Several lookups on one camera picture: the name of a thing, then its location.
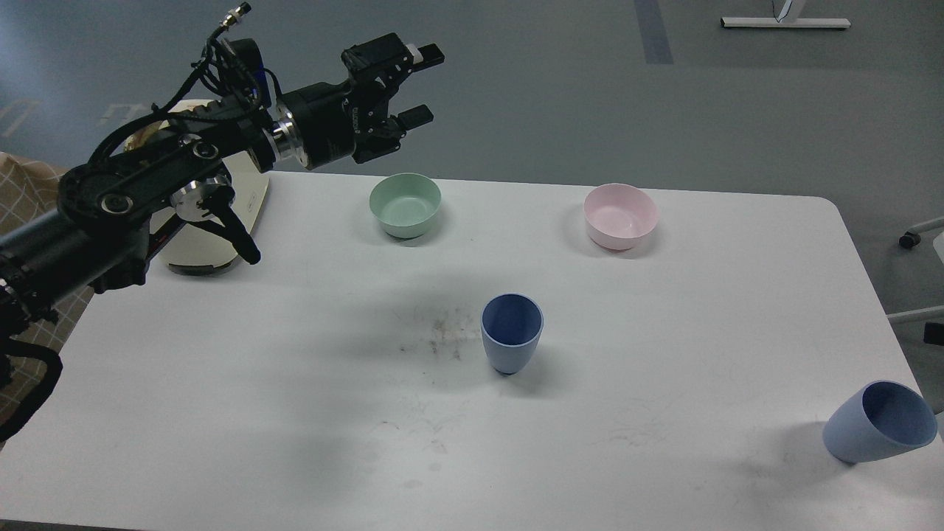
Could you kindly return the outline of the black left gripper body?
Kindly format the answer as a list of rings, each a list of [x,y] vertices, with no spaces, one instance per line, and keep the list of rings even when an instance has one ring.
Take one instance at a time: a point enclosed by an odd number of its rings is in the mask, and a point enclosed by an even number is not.
[[[381,100],[375,81],[317,82],[277,95],[276,109],[298,162],[313,170],[347,156],[365,164],[384,155],[384,142],[370,132],[378,128],[378,115],[370,114]]]

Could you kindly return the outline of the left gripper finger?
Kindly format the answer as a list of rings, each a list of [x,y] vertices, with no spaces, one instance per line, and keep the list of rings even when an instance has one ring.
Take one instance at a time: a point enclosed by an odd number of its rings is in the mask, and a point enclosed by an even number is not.
[[[378,112],[368,111],[364,121],[355,128],[354,161],[366,164],[401,148],[401,141],[409,131],[434,121],[434,114],[427,105],[418,105],[400,114],[382,117]]]
[[[395,33],[354,45],[341,54],[350,93],[361,97],[393,95],[410,75],[444,62],[438,45],[406,44]]]

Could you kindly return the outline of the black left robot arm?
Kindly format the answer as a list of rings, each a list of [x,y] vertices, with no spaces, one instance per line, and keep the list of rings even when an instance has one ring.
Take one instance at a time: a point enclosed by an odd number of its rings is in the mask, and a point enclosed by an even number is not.
[[[260,261],[232,207],[227,157],[245,153],[262,173],[292,159],[307,170],[345,157],[365,164],[434,120],[427,105],[389,114],[389,104],[411,74],[444,63],[437,45],[383,35],[341,52],[341,83],[285,93],[255,41],[225,38],[250,10],[243,2],[223,17],[168,103],[116,128],[58,179],[50,212],[2,236],[2,386],[31,360],[44,367],[2,414],[3,441],[60,380],[56,350],[21,335],[38,322],[56,324],[61,300],[85,287],[101,294],[144,285],[150,262],[183,226],[226,240],[247,263]]]

